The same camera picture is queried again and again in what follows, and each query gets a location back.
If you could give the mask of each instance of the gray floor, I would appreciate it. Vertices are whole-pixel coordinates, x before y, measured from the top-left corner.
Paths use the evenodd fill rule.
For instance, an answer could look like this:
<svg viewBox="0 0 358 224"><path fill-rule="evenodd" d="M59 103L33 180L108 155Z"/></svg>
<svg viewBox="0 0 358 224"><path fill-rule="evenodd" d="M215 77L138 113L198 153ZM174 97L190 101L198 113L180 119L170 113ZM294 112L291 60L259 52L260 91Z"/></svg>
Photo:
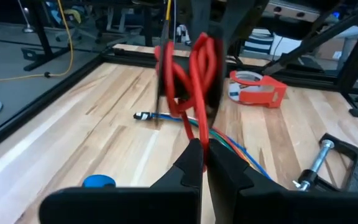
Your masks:
<svg viewBox="0 0 358 224"><path fill-rule="evenodd" d="M23 34L22 27L17 26L0 26L0 39L27 42L31 44L39 44L39 40L35 34ZM66 43L56 42L53 38L54 31L48 30L47 34L51 45L65 46ZM83 43L76 44L78 49L93 49L95 44L92 40L83 40ZM0 42L0 78L12 78L23 75L43 74L44 72L62 73L68 68L70 54L62 55L55 60L42 65L31 72L23 71L23 67L31 63L24 60L21 47L29 47L27 45L6 44ZM80 68L92 58L97 56L96 53L75 51L74 63L71 72ZM0 82L0 101L3 103L3 109L0 112L0 125L3 124L12 115L17 113L25 105L35 100L45 91L62 81L65 77L59 78L31 78L25 80L14 80L8 82Z"/></svg>

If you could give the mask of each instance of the wooden table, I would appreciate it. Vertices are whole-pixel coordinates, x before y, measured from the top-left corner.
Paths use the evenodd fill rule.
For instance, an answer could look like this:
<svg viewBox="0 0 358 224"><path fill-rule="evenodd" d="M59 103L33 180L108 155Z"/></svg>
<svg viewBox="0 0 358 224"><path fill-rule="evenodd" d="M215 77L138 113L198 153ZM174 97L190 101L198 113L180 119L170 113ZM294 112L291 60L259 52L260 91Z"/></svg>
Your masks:
<svg viewBox="0 0 358 224"><path fill-rule="evenodd" d="M132 118L153 110L155 88L153 69L102 64L0 143L0 223L37 223L46 195L81 185L91 174L109 175L118 186L154 183L188 144L180 123L155 127ZM238 105L225 91L215 126L247 146L275 181L294 189L292 180L309 168L324 133L358 146L358 118L349 108L339 93L327 91L289 87L280 109ZM330 152L319 173L341 186L348 166L349 160ZM213 223L206 176L203 187L202 222Z"/></svg>

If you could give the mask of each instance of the orange tape dispenser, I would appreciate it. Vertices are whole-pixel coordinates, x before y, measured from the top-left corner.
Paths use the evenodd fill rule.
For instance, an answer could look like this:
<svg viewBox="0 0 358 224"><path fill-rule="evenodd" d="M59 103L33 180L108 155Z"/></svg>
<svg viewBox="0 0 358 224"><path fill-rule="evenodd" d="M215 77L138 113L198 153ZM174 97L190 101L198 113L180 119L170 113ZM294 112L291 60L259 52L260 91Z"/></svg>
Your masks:
<svg viewBox="0 0 358 224"><path fill-rule="evenodd" d="M230 73L229 97L244 105L278 108L284 98L287 85L270 76L250 71Z"/></svg>

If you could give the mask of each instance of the red wire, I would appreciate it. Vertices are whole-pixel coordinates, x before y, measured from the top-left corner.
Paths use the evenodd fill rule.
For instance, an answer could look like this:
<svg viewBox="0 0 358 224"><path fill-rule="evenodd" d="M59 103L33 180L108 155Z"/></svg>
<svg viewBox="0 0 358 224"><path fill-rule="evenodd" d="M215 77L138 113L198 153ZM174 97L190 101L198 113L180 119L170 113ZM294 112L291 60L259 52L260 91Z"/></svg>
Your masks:
<svg viewBox="0 0 358 224"><path fill-rule="evenodd" d="M158 61L160 59L160 47L155 48L154 54ZM204 161L206 161L209 133L204 96L209 90L216 74L217 59L214 50L214 40L205 33L202 33L193 46L189 60L190 75L187 75L184 69L173 61L173 42L167 43L163 60L165 95L167 96L168 108L171 115L174 117L181 116L189 139L193 139L194 135L186 110L194 107L195 116L200 126L200 141L204 149ZM186 88L186 91L190 95L188 100L179 100L178 103L175 101L174 76Z"/></svg>

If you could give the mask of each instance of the green wire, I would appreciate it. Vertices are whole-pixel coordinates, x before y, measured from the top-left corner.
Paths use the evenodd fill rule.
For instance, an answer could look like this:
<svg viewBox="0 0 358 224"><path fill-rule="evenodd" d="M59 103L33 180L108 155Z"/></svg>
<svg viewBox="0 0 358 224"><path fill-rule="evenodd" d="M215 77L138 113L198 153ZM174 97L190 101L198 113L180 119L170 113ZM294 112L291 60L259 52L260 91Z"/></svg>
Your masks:
<svg viewBox="0 0 358 224"><path fill-rule="evenodd" d="M189 119L190 123L196 127L198 127L198 123L196 121L193 121L192 119ZM234 149L215 131L212 129L209 129L210 135L214 136L215 139L217 139L222 145L226 146L230 151L234 152Z"/></svg>

